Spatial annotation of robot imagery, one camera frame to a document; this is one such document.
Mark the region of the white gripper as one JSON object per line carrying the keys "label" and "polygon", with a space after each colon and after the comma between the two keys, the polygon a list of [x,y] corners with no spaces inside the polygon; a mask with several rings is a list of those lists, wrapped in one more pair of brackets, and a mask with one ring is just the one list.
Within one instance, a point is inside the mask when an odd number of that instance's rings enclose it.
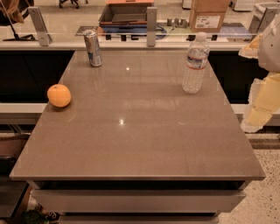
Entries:
{"label": "white gripper", "polygon": [[258,58],[259,66],[269,71],[263,80],[254,79],[241,120],[243,131],[256,133],[280,109],[280,15],[276,15],[263,34],[257,35],[238,55]]}

